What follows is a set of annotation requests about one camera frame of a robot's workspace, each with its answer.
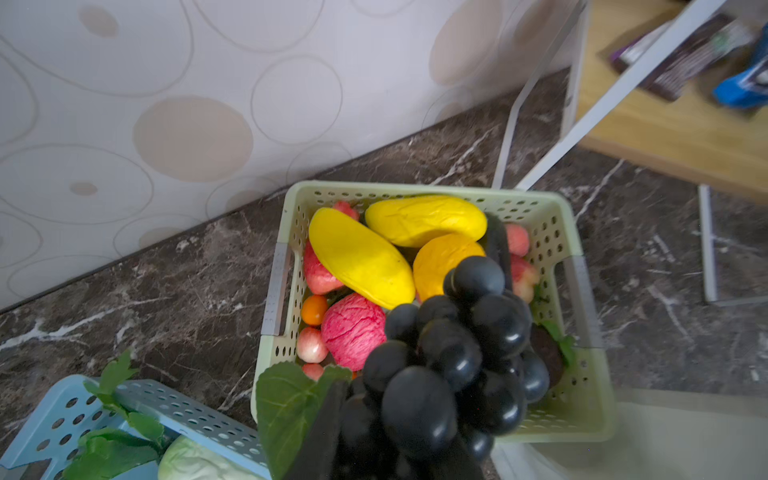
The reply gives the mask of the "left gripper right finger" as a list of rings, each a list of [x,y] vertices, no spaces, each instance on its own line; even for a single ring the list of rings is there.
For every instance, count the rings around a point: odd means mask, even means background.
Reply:
[[[428,478],[432,480],[483,480],[480,464],[475,460],[460,437],[438,453],[428,464]]]

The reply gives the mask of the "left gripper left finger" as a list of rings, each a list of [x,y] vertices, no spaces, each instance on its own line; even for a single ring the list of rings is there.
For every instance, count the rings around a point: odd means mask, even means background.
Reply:
[[[329,387],[314,423],[293,460],[285,480],[332,479],[341,430],[341,408],[347,400],[348,382]]]

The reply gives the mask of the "green grape leaf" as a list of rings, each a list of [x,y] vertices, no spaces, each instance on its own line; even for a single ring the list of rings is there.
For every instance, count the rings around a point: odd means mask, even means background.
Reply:
[[[347,386],[352,377],[351,370],[331,365],[313,380],[291,362],[277,363],[258,377],[256,423],[272,478],[288,472],[332,384]]]

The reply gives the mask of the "black grapes bunch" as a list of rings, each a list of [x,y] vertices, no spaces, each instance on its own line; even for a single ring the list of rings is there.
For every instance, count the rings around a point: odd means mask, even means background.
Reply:
[[[460,437],[480,464],[549,391],[530,345],[529,305],[499,265],[464,259],[444,294],[402,305],[391,338],[369,355],[363,389],[341,408],[334,479],[429,479],[428,464]]]

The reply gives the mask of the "blue plastic vegetable basket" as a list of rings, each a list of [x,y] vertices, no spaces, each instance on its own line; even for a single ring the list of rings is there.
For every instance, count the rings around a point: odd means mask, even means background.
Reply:
[[[113,428],[139,435],[87,391],[88,380],[71,375],[48,390],[3,453],[6,472],[20,477],[29,464],[43,462],[42,477],[58,479],[85,434]],[[263,479],[271,477],[256,430],[155,380],[130,380],[117,387],[115,396],[126,408],[157,420],[171,439],[184,436]]]

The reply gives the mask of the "white grocery bag yellow handles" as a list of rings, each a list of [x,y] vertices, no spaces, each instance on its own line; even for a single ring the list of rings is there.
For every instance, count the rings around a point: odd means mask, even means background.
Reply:
[[[764,479],[767,401],[626,389],[615,435],[598,443],[499,444],[503,479]]]

